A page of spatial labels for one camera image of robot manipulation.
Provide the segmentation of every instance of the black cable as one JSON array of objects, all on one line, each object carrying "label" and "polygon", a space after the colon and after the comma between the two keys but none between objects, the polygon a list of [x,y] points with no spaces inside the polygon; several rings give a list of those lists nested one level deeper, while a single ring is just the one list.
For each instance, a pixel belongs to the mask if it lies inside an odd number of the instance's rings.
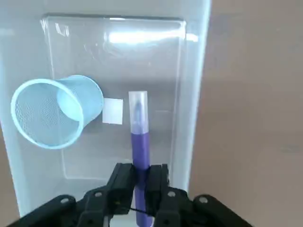
[{"label": "black cable", "polygon": [[119,206],[119,208],[122,208],[122,209],[125,209],[125,210],[132,210],[132,211],[136,211],[136,212],[139,212],[139,213],[142,213],[142,214],[147,214],[147,215],[149,215],[146,211],[144,211],[144,210],[138,210],[138,209],[136,209],[136,208],[132,208],[132,207],[130,207],[130,208],[127,208],[127,207],[121,207],[121,206]]}]

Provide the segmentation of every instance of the white sticker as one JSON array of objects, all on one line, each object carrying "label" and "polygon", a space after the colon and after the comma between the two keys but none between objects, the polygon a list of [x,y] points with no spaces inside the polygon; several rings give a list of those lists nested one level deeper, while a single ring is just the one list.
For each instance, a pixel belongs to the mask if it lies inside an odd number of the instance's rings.
[{"label": "white sticker", "polygon": [[122,124],[123,99],[104,98],[102,122],[108,124]]}]

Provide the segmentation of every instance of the clear plastic container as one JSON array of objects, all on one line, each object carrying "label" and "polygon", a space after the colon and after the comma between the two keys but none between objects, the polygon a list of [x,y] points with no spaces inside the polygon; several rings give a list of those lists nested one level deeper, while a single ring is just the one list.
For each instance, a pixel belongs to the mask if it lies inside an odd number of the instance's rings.
[{"label": "clear plastic container", "polygon": [[[209,13],[210,0],[0,3],[0,120],[21,215],[58,194],[80,199],[132,161],[129,91],[148,92],[151,163],[168,163],[171,185],[187,190]],[[46,152],[18,133],[10,100],[27,80],[74,74],[123,99],[123,123],[100,115]]]}]

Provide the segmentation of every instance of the mesh cup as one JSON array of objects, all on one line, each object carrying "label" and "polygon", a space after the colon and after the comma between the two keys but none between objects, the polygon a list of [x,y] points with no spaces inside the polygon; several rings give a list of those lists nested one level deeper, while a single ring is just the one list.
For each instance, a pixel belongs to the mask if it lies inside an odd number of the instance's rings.
[{"label": "mesh cup", "polygon": [[42,148],[61,149],[77,140],[101,113],[103,102],[99,86],[85,76],[33,79],[15,91],[11,115],[27,140]]}]

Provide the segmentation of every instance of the screw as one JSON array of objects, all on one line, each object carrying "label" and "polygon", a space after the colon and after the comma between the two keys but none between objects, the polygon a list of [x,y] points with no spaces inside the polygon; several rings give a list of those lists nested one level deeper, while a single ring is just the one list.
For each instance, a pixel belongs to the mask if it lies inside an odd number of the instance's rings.
[{"label": "screw", "polygon": [[205,197],[203,197],[203,196],[201,196],[201,197],[199,198],[199,201],[200,201],[201,203],[208,203],[207,198],[205,198]]},{"label": "screw", "polygon": [[96,197],[102,196],[102,192],[96,192],[96,193],[95,193],[95,196],[96,196]]},{"label": "screw", "polygon": [[170,191],[169,193],[167,193],[167,195],[169,197],[175,197],[176,196],[176,194],[173,191]]},{"label": "screw", "polygon": [[68,198],[64,198],[64,199],[61,199],[60,203],[64,204],[64,203],[67,203],[69,201]]}]

